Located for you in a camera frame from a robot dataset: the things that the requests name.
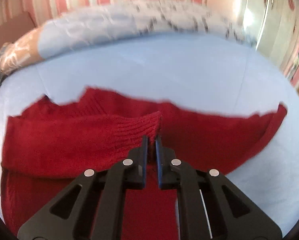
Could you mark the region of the red knit sweater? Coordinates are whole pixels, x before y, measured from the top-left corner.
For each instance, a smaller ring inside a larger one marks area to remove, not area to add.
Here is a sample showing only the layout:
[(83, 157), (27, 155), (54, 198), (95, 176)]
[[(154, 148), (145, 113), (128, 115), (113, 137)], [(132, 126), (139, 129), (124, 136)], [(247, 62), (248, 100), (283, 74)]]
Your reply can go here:
[(281, 126), (287, 109), (219, 116), (176, 105), (88, 88), (76, 102), (48, 97), (7, 121), (2, 148), (1, 208), (7, 228), (18, 230), (73, 179), (101, 172), (141, 145), (142, 137), (173, 149), (194, 168), (228, 174), (260, 153)]

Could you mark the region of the pink padded headboard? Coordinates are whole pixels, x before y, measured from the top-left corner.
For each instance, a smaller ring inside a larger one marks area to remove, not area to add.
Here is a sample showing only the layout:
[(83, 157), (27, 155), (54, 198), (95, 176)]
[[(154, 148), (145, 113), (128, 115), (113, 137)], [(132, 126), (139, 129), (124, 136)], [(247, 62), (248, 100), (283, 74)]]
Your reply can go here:
[(36, 27), (30, 14), (24, 12), (0, 26), (0, 49), (4, 43), (15, 42)]

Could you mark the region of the light blue quilted bedspread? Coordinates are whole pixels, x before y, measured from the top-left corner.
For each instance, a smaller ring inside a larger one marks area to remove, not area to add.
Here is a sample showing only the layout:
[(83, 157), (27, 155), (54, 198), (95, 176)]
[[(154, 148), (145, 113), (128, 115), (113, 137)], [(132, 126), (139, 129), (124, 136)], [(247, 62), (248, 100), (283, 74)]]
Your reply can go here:
[(47, 95), (64, 104), (88, 86), (222, 115), (287, 115), (269, 145), (228, 178), (287, 234), (299, 220), (299, 95), (252, 48), (213, 35), (166, 34), (72, 51), (14, 72), (0, 88), (0, 137), (8, 116)]

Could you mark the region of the patterned folded duvet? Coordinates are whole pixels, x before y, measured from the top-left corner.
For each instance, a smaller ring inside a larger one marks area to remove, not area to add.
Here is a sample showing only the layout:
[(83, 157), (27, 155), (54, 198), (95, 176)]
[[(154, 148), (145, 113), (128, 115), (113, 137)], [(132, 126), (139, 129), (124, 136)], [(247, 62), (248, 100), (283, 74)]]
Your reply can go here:
[(116, 40), (158, 33), (213, 34), (255, 47), (257, 40), (242, 27), (197, 3), (130, 0), (83, 7), (63, 13), (29, 31), (0, 56), (0, 74), (40, 61)]

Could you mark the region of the white wardrobe with decals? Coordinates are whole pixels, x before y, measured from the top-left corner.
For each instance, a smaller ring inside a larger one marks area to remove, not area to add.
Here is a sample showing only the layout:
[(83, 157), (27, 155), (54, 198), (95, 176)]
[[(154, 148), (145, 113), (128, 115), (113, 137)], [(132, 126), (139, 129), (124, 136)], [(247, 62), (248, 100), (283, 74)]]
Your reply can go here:
[(243, 0), (242, 12), (256, 51), (287, 74), (299, 51), (299, 0)]

